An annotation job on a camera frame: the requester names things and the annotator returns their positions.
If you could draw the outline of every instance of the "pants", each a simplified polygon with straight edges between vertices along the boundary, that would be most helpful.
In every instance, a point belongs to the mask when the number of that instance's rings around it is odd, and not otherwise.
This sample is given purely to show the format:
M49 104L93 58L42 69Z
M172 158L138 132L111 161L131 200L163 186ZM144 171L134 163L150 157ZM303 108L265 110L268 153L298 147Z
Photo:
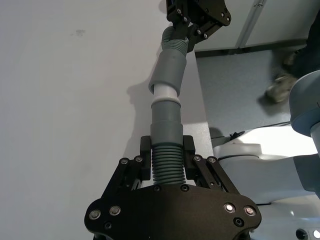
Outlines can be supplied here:
M310 28L306 47L299 52L289 73L296 78L320 70L320 10Z

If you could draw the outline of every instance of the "person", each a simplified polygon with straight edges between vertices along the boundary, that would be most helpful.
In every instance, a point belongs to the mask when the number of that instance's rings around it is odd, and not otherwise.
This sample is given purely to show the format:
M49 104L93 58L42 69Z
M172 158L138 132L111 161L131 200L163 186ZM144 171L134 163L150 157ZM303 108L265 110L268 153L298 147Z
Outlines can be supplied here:
M306 47L293 52L284 61L287 72L277 76L265 94L275 103L287 99L297 80L309 73L320 70L320 10L310 27Z

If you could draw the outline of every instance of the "floor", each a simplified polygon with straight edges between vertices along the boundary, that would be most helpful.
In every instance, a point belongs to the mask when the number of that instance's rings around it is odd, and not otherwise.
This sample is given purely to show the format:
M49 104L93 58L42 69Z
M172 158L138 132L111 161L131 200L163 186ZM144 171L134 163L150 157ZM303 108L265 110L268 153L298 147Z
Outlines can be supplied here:
M197 58L211 138L290 120L288 101L273 104L264 94L295 49Z

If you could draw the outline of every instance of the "shoe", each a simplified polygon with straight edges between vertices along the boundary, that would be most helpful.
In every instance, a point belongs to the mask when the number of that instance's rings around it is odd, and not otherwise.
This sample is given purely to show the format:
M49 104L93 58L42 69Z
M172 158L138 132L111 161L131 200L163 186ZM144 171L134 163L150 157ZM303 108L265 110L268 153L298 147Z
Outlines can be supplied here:
M302 49L299 49L299 50L294 51L293 53L291 53L289 56L287 56L283 60L282 64L287 68L291 67L294 64L295 59L296 59L297 55L301 52L301 50Z
M274 80L274 83L266 89L265 95L273 102L281 103L288 98L290 91L297 80L298 79L296 77L288 73L281 75L277 77Z

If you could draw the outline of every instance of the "white cabinet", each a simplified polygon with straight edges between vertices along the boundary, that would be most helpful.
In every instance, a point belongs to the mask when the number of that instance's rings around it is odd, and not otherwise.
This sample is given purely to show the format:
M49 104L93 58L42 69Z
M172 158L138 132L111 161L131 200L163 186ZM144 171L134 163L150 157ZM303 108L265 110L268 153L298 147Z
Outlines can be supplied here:
M221 27L208 40L198 43L195 51L237 48L239 36L254 2L255 0L225 0L225 5L231 13L230 25Z
M319 0L265 0L243 47L306 39L320 9Z

